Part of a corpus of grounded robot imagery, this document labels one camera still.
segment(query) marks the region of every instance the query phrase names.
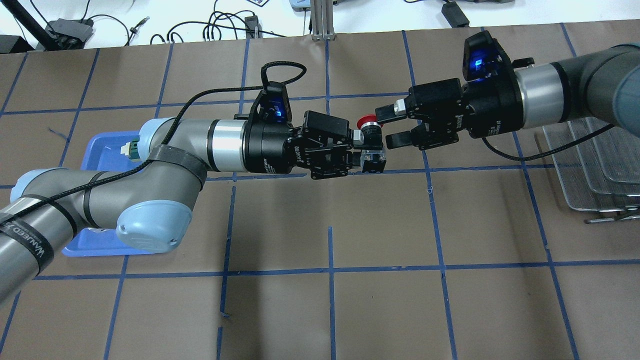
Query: robotic arm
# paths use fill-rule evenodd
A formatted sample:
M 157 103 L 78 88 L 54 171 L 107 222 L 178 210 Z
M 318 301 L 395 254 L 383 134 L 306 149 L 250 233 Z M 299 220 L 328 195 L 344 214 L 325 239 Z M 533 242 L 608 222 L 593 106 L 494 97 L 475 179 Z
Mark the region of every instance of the robotic arm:
M 484 138 L 582 117 L 640 136 L 640 43 L 532 67 L 532 58 L 511 62 L 483 31 L 466 39 L 464 54 L 464 86 L 457 78 L 416 85 L 407 98 L 376 109 L 380 124 L 421 120 L 388 135 L 389 149 L 455 143 L 462 129 Z
M 386 136 L 389 149 L 455 143 L 462 129 L 472 138 L 484 138 L 585 116 L 640 136 L 639 50 L 640 45 L 619 45 L 528 67 L 532 59 L 512 63 L 484 31 L 465 41 L 467 84 L 448 79 L 413 86 L 407 98 L 361 119 L 358 129 L 313 111 L 304 114 L 302 126 L 293 127 L 286 90 L 290 81 L 268 81 L 266 69 L 273 65 L 268 64 L 249 114 L 182 119 L 195 99 L 215 92 L 210 90 L 189 100 L 176 118 L 149 120 L 129 146 L 143 161 L 133 170 L 54 168 L 23 175 L 12 190 L 12 203 L 0 209 L 0 304 L 85 227 L 116 229 L 124 243 L 150 252 L 173 250 L 209 171 L 288 174 L 297 166 L 309 169 L 312 179 L 346 176 L 356 167 L 383 172 L 381 125 L 386 122 L 421 120 L 410 131 Z M 302 74 L 306 70 L 285 61 L 277 65 L 297 66 Z M 514 71 L 520 67 L 527 68 Z

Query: black power brick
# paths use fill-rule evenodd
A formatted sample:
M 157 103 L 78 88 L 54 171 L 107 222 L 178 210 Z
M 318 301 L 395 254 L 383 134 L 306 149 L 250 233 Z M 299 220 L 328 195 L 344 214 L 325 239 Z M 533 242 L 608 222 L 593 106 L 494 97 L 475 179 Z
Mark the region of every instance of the black power brick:
M 452 28 L 469 27 L 469 19 L 462 12 L 462 9 L 454 1 L 442 5 L 442 15 L 449 22 Z

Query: white table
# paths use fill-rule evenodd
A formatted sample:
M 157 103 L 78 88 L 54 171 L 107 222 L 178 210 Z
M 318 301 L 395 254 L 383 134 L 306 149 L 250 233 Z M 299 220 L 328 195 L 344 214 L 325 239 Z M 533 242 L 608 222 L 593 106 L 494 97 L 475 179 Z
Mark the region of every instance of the white table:
M 79 19 L 85 0 L 34 0 L 49 20 L 58 17 Z M 213 0 L 92 0 L 88 16 L 106 13 L 122 20 L 128 28 L 142 18 L 151 19 L 141 28 L 132 45 L 148 44 L 155 33 L 163 36 L 175 24 L 187 20 L 206 21 L 213 11 Z M 32 11 L 28 0 L 21 3 L 41 25 L 44 21 Z M 413 29 L 448 28 L 440 13 L 443 1 L 424 0 L 408 4 L 402 0 L 345 0 L 334 6 L 336 33 L 359 33 Z M 512 3 L 469 3 L 459 0 L 471 26 L 500 26 L 517 24 L 546 24 L 554 22 L 584 22 L 598 20 L 640 19 L 640 0 L 515 0 Z M 258 7 L 244 0 L 219 0 L 217 10 L 237 12 L 253 10 L 262 28 L 286 36 L 308 33 L 309 13 L 294 12 L 289 0 L 270 0 Z M 121 46 L 126 42 L 122 25 L 108 18 L 95 19 L 95 33 L 86 47 Z M 184 25 L 177 31 L 186 42 L 202 41 L 201 25 Z M 0 6 L 0 34 L 20 34 L 11 14 Z M 36 40 L 27 33 L 31 45 Z M 224 39 L 235 38 L 231 30 L 223 32 Z

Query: electrical cable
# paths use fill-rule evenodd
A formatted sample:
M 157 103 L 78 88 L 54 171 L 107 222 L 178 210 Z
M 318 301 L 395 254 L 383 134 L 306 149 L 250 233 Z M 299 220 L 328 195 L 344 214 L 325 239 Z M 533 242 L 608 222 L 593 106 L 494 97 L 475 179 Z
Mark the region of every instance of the electrical cable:
M 22 28 L 22 25 L 20 25 L 20 22 L 15 16 L 13 17 L 13 19 L 15 20 L 15 23 L 18 24 L 18 28 L 20 28 L 20 31 L 22 32 L 22 38 L 24 39 L 24 41 L 27 41 L 27 35 L 24 34 L 24 29 Z
M 89 3 L 91 2 L 91 0 L 86 0 L 86 7 L 84 8 L 84 15 L 82 15 L 82 17 L 80 18 L 80 22 L 82 22 L 84 20 L 84 18 L 86 17 L 86 13 L 87 11 L 89 11 Z
M 556 147 L 553 150 L 549 150 L 549 151 L 546 151 L 546 152 L 541 152 L 541 153 L 539 153 L 537 155 L 526 156 L 524 158 L 519 158 L 518 156 L 512 156 L 512 155 L 509 155 L 509 154 L 505 154 L 504 152 L 502 152 L 502 151 L 494 148 L 493 146 L 491 146 L 491 144 L 489 143 L 489 141 L 487 141 L 486 138 L 482 138 L 482 141 L 489 148 L 489 150 L 491 150 L 494 153 L 502 156 L 503 158 L 506 158 L 506 159 L 509 159 L 509 160 L 513 160 L 513 161 L 531 161 L 531 160 L 544 158 L 545 156 L 553 155 L 553 154 L 555 154 L 557 152 L 561 152 L 561 151 L 567 150 L 567 149 L 569 149 L 571 147 L 574 147 L 574 146 L 576 146 L 576 145 L 578 145 L 580 143 L 583 143 L 583 142 L 585 142 L 587 140 L 590 140 L 590 139 L 592 139 L 592 138 L 604 133 L 605 131 L 611 130 L 614 127 L 615 127 L 615 125 L 612 125 L 612 124 L 606 125 L 604 127 L 601 127 L 600 129 L 596 130 L 596 131 L 593 131 L 591 134 L 585 135 L 582 138 L 574 140 L 574 141 L 572 141 L 570 143 L 566 143 L 566 144 L 564 144 L 564 145 L 562 145 L 560 147 Z
M 92 15 L 92 16 L 90 16 L 87 20 L 91 20 L 91 19 L 93 19 L 94 17 L 98 17 L 98 16 L 106 16 L 106 17 L 109 17 L 109 18 L 111 18 L 111 19 L 116 20 L 117 22 L 119 22 L 119 23 L 124 27 L 125 31 L 127 32 L 127 42 L 124 44 L 124 46 L 129 46 L 129 42 L 131 41 L 131 38 L 132 38 L 132 37 L 131 37 L 131 36 L 129 36 L 129 28 L 127 28 L 127 26 L 124 24 L 124 22 L 120 21 L 118 18 L 116 18 L 116 17 L 114 17 L 114 16 L 107 15 L 107 14 L 105 14 L 105 13 L 99 13 L 99 14 L 97 14 L 97 15 Z
M 184 42 L 184 39 L 178 33 L 171 33 L 171 42 L 175 42 L 175 39 L 173 38 L 174 35 L 178 35 L 178 37 L 180 38 L 180 41 Z
M 159 38 L 160 38 L 160 40 L 162 40 L 162 43 L 163 43 L 163 44 L 165 44 L 165 43 L 166 43 L 166 42 L 164 41 L 164 38 L 162 37 L 162 35 L 160 35 L 160 34 L 154 34 L 154 35 L 151 37 L 151 40 L 149 41 L 149 45 L 153 45 L 153 44 L 154 44 L 154 38 L 155 38 L 155 37 L 159 37 Z
M 151 18 L 149 16 L 147 16 L 144 19 L 138 21 L 138 23 L 135 26 L 133 26 L 132 28 L 129 29 L 129 31 L 131 32 L 131 35 L 127 39 L 127 43 L 129 45 L 131 45 L 131 40 L 133 40 L 133 38 L 138 34 L 138 31 L 140 30 L 140 27 L 142 27 L 142 25 L 146 24 L 147 21 L 149 21 L 149 19 L 151 19 Z
M 182 25 L 186 25 L 186 24 L 216 25 L 216 26 L 219 26 L 219 27 L 221 27 L 223 29 L 246 30 L 246 29 L 241 29 L 241 28 L 232 28 L 230 26 L 211 24 L 210 22 L 205 22 L 205 21 L 183 21 L 183 22 L 181 22 L 179 24 L 174 25 L 171 29 L 169 29 L 167 34 L 171 33 L 173 30 L 175 30 L 175 28 L 177 28 L 179 26 L 182 26 Z M 258 30 L 258 32 L 261 33 L 261 34 L 270 34 L 270 35 L 273 35 L 275 37 L 280 37 L 280 38 L 285 37 L 285 35 L 276 34 L 276 33 L 273 33 L 271 31 Z
M 218 13 L 219 15 L 216 16 L 215 20 L 212 23 L 211 21 L 213 20 L 213 17 L 216 15 L 216 13 Z M 236 28 L 236 25 L 234 24 L 234 21 L 231 19 L 231 17 L 238 18 L 238 20 L 240 20 L 244 24 L 245 30 L 247 30 L 249 28 L 247 26 L 246 22 L 237 15 L 238 13 L 224 13 L 224 12 L 218 12 L 218 11 L 212 12 L 211 15 L 209 16 L 209 23 L 211 23 L 212 25 L 207 24 L 205 26 L 204 30 L 203 30 L 203 32 L 204 32 L 204 31 L 208 30 L 209 28 L 212 28 L 211 31 L 210 31 L 210 34 L 207 35 L 207 39 L 206 40 L 213 38 L 213 36 L 214 36 L 213 35 L 213 29 L 215 29 L 218 26 L 218 25 L 216 25 L 218 20 L 229 20 L 229 22 L 231 22 L 231 26 L 234 29 L 234 34 L 235 34 L 236 40 L 237 40 L 238 39 L 237 30 L 239 30 L 239 28 Z M 221 40 L 222 39 L 222 32 L 220 31 L 220 29 L 218 29 L 218 34 L 219 34 L 218 40 Z
M 299 80 L 300 78 L 302 78 L 306 73 L 307 73 L 307 68 L 300 64 L 300 63 L 294 63 L 293 61 L 274 61 L 274 62 L 270 62 L 267 64 L 264 64 L 260 70 L 261 74 L 264 74 L 266 76 L 266 72 L 267 69 L 269 69 L 270 67 L 276 67 L 276 66 L 292 66 L 292 67 L 297 67 L 299 69 L 301 69 L 300 74 L 298 74 L 297 76 L 285 80 L 283 82 L 283 84 L 291 84 L 294 81 Z M 215 94 L 215 93 L 220 93 L 220 92 L 239 92 L 239 91 L 250 91 L 250 90 L 262 90 L 264 89 L 263 86 L 241 86 L 241 87 L 237 87 L 237 88 L 219 88 L 219 89 L 211 89 L 211 90 L 206 90 L 203 92 L 200 92 L 194 96 L 192 96 L 192 98 L 189 99 L 189 101 L 187 101 L 184 106 L 182 107 L 182 109 L 180 109 L 180 111 L 178 112 L 178 115 L 176 115 L 175 118 L 173 118 L 173 122 L 171 124 L 171 126 L 169 127 L 169 130 L 167 131 L 167 134 L 164 136 L 162 142 L 160 143 L 161 145 L 167 145 L 169 143 L 169 141 L 171 141 L 171 139 L 173 138 L 173 135 L 175 134 L 176 130 L 178 129 L 178 125 L 180 124 L 180 120 L 182 119 L 182 116 L 184 116 L 184 113 L 187 112 L 187 110 L 189 109 L 189 107 L 199 98 L 205 96 L 205 95 L 209 95 L 209 94 Z M 92 183 L 87 183 L 84 185 L 80 185 L 77 186 L 73 189 L 69 189 L 66 190 L 64 192 L 58 193 L 56 195 L 53 195 L 51 197 L 46 197 L 44 199 L 42 199 L 42 201 L 40 202 L 36 202 L 35 204 L 24 208 L 20 211 L 18 211 L 16 214 L 11 215 L 10 217 L 2 220 L 0 222 L 0 226 L 2 226 L 3 224 L 6 224 L 9 221 L 12 221 L 15 218 L 20 218 L 23 217 L 24 215 L 27 215 L 39 208 L 41 208 L 42 206 L 51 204 L 52 202 L 55 202 L 57 200 L 60 200 L 64 197 L 67 197 L 69 195 L 81 192 L 81 191 L 86 191 L 86 190 L 90 190 L 93 188 L 96 188 L 100 185 L 104 185 L 104 184 L 108 184 L 108 183 L 112 183 L 113 181 L 117 181 L 117 180 L 121 180 L 127 176 L 131 176 L 141 170 L 143 170 L 145 167 L 147 167 L 149 164 L 151 164 L 154 160 L 145 160 L 142 164 L 138 165 L 137 167 L 125 171 L 125 172 L 121 172 L 119 174 L 113 175 L 113 176 L 109 176 L 109 177 L 105 177 L 104 179 L 99 179 L 96 180 Z
M 36 4 L 33 3 L 33 0 L 29 0 L 29 2 L 31 3 L 31 5 L 33 6 L 33 8 L 36 10 L 36 13 L 38 13 L 38 15 L 40 15 L 40 17 L 42 18 L 42 20 L 44 20 L 44 22 L 47 23 L 47 25 L 51 28 L 51 31 L 53 31 L 54 33 L 56 33 L 55 30 L 53 30 L 53 27 L 51 26 L 51 24 L 49 23 L 49 21 L 47 19 L 45 19 L 45 17 L 42 15 L 42 13 L 40 12 L 40 10 L 38 10 L 38 8 L 36 7 Z

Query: blue plastic tray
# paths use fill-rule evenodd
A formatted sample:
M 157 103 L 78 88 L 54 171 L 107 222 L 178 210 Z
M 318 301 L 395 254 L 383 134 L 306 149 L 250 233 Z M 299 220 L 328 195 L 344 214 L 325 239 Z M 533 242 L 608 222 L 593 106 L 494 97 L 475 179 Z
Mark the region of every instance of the blue plastic tray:
M 120 154 L 120 148 L 137 137 L 137 131 L 94 136 L 86 147 L 81 169 L 122 172 L 136 167 L 140 163 Z M 84 229 L 62 249 L 62 253 L 70 257 L 150 254 L 125 245 L 112 229 Z

